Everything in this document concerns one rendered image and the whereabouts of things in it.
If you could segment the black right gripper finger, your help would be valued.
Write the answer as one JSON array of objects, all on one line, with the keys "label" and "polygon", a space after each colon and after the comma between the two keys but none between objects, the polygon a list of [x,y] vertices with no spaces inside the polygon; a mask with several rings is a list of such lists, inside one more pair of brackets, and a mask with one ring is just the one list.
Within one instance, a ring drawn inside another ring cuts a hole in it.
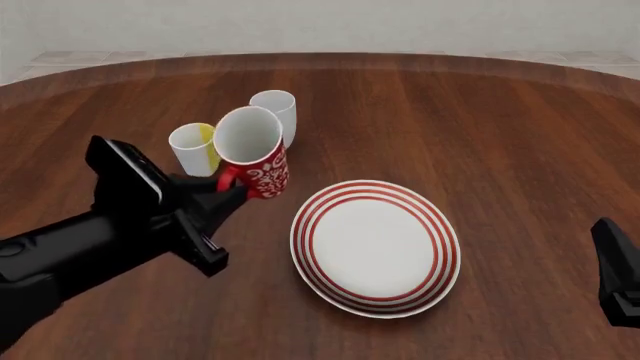
[{"label": "black right gripper finger", "polygon": [[640,248],[610,218],[600,218],[591,227],[599,264],[599,296],[640,292]]}]

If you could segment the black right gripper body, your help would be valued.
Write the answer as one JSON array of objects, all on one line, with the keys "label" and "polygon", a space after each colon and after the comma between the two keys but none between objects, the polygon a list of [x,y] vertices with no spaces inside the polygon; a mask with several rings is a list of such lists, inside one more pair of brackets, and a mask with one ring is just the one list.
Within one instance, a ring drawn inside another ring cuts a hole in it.
[{"label": "black right gripper body", "polygon": [[611,326],[640,328],[640,291],[599,290],[600,307]]}]

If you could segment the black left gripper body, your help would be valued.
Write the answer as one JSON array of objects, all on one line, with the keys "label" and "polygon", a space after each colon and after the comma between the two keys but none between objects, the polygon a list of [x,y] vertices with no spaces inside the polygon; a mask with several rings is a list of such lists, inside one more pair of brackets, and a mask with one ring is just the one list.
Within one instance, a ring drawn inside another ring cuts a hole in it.
[{"label": "black left gripper body", "polygon": [[172,189],[171,212],[165,215],[166,231],[171,233],[169,250],[194,266],[207,278],[217,275],[228,265],[229,253],[207,238],[196,227],[192,214],[195,203],[192,192],[176,186]]}]

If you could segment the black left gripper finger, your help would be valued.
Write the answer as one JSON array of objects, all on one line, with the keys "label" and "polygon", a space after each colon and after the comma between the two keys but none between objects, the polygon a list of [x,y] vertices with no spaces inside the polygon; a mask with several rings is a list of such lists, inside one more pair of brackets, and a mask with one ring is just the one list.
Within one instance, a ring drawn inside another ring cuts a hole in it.
[{"label": "black left gripper finger", "polygon": [[216,192],[218,179],[212,177],[193,177],[170,174],[169,179],[183,191],[189,192]]},{"label": "black left gripper finger", "polygon": [[227,191],[217,191],[215,186],[196,186],[192,189],[192,198],[196,227],[211,238],[224,221],[246,203],[248,188],[234,186]]}]

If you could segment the red mug with white pattern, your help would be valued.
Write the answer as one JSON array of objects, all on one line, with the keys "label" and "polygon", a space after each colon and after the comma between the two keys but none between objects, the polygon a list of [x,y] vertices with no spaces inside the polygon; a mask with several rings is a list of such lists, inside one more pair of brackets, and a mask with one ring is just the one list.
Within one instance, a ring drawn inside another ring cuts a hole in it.
[{"label": "red mug with white pattern", "polygon": [[248,197],[270,199],[288,185],[284,128],[270,110],[246,106],[227,113],[215,127],[213,145],[224,161],[218,191],[241,182]]}]

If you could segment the white mug with yellow stripe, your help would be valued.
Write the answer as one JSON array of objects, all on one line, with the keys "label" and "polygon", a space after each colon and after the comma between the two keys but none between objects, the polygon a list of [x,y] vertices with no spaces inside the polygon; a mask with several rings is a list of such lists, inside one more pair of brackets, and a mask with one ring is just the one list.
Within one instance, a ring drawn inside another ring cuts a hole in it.
[{"label": "white mug with yellow stripe", "polygon": [[168,138],[169,145],[188,176],[212,176],[220,164],[214,149],[215,128],[206,123],[191,123],[176,128]]}]

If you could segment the plain white mug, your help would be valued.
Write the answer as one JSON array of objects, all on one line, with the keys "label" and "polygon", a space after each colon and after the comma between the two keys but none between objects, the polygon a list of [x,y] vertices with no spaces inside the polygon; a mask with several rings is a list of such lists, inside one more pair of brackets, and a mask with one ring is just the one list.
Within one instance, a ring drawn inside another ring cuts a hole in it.
[{"label": "plain white mug", "polygon": [[297,128],[296,98],[283,90],[266,90],[250,98],[251,106],[263,107],[274,113],[283,126],[284,146],[289,148]]}]

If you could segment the white plate with red rings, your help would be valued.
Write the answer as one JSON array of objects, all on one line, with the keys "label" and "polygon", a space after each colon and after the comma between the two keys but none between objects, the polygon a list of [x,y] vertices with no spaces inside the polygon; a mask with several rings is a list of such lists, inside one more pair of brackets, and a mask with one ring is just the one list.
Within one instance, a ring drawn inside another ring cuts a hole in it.
[{"label": "white plate with red rings", "polygon": [[461,267],[444,214],[400,185],[351,180],[317,191],[298,209],[290,252],[322,299],[362,317],[410,317],[450,292]]}]

